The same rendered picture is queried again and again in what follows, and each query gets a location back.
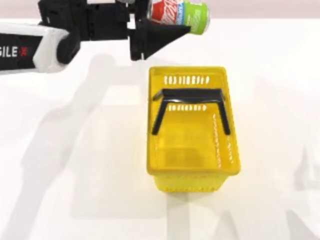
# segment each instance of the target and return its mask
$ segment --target yellow crate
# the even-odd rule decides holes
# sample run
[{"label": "yellow crate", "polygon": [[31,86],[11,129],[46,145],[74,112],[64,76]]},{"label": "yellow crate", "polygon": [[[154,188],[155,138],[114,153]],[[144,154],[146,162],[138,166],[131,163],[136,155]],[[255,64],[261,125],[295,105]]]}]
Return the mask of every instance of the yellow crate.
[{"label": "yellow crate", "polygon": [[148,98],[147,170],[161,191],[212,192],[239,173],[224,68],[153,67]]}]

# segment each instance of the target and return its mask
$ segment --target coca-cola can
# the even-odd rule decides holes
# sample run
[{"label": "coca-cola can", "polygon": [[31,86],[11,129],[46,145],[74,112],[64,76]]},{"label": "coca-cola can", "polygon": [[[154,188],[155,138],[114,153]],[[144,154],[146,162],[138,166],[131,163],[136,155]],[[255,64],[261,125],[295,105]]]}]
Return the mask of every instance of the coca-cola can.
[{"label": "coca-cola can", "polygon": [[188,0],[149,0],[147,18],[164,25],[185,25],[201,35],[210,24],[210,10],[205,3]]}]

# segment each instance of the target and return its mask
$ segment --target can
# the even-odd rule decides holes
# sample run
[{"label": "can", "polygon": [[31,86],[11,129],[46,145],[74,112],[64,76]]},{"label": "can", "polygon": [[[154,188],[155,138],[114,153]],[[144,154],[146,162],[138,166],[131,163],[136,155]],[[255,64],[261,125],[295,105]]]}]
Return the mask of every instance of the can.
[{"label": "can", "polygon": [[149,0],[147,18],[158,24],[185,25],[201,35],[210,25],[210,10],[205,3],[188,0]]}]

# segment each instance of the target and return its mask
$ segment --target crate handle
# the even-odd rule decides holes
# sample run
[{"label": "crate handle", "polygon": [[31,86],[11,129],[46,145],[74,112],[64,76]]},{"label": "crate handle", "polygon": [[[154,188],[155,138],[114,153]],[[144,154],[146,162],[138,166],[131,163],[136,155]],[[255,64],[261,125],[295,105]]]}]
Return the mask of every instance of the crate handle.
[{"label": "crate handle", "polygon": [[230,135],[230,126],[228,122],[227,112],[224,103],[224,94],[221,88],[163,88],[153,98],[157,101],[161,97],[162,102],[155,119],[152,135],[158,135],[162,121],[164,119],[167,105],[171,104],[218,104],[220,117],[222,120],[225,135]]}]

